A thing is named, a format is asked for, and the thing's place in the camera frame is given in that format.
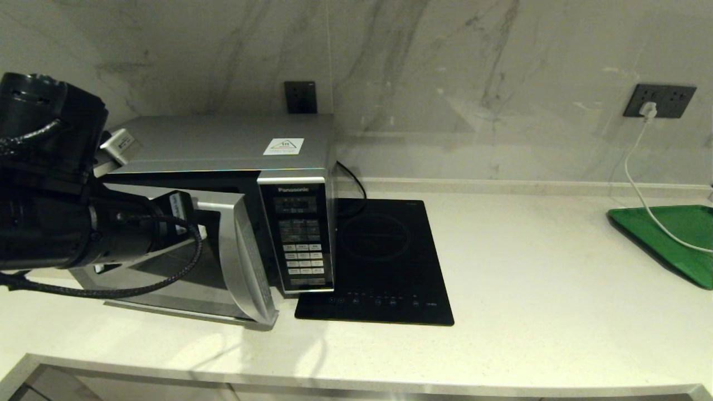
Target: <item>induction cooktop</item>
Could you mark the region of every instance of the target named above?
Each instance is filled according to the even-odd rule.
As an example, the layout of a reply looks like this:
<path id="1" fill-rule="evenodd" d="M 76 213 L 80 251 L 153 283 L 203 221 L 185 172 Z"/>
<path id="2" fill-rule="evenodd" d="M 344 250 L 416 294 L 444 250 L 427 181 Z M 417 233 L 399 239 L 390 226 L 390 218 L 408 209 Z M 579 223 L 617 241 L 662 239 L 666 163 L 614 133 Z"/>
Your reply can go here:
<path id="1" fill-rule="evenodd" d="M 420 200 L 339 199 L 333 293 L 302 293 L 299 319 L 453 325 Z"/>

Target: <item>cooktop burner ring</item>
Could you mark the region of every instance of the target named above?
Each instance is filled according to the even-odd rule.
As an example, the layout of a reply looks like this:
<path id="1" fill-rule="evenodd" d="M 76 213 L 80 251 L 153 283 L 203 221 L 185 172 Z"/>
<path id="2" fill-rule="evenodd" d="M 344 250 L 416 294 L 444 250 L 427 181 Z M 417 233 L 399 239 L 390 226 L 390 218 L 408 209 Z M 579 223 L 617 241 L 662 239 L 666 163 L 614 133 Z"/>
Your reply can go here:
<path id="1" fill-rule="evenodd" d="M 385 262 L 403 255 L 411 245 L 411 232 L 399 220 L 367 213 L 348 220 L 339 229 L 344 249 L 355 258 Z"/>

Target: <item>microwave control panel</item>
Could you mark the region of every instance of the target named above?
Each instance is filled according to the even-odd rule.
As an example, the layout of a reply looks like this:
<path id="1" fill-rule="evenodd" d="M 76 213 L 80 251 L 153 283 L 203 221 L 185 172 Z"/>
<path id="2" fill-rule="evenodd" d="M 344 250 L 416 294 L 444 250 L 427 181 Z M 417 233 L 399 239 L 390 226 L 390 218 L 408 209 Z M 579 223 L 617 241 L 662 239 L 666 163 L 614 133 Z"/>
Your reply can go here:
<path id="1" fill-rule="evenodd" d="M 260 190 L 284 291 L 333 290 L 324 184 L 261 184 Z"/>

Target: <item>black wall outlet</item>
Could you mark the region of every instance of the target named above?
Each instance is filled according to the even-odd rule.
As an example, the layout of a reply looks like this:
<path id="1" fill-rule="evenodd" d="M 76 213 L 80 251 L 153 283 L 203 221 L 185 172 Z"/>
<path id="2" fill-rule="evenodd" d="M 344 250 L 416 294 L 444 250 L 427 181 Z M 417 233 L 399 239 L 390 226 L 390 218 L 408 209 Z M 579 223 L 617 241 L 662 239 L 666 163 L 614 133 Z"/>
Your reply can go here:
<path id="1" fill-rule="evenodd" d="M 317 112 L 317 87 L 312 81 L 286 81 L 284 96 L 290 114 L 314 114 Z"/>
<path id="2" fill-rule="evenodd" d="M 643 117 L 639 114 L 641 106 L 652 101 L 656 103 L 656 118 L 681 118 L 695 92 L 695 86 L 639 83 L 624 110 L 624 117 Z"/>

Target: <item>microwave top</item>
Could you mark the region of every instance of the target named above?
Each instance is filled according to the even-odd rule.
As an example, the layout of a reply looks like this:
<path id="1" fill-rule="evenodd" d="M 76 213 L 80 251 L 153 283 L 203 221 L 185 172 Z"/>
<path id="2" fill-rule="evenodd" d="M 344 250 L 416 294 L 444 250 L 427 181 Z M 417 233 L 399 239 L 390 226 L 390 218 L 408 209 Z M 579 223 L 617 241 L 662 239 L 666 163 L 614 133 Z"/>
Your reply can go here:
<path id="1" fill-rule="evenodd" d="M 328 170 L 333 157 L 329 114 L 138 117 L 119 128 L 143 147 L 114 174 Z"/>

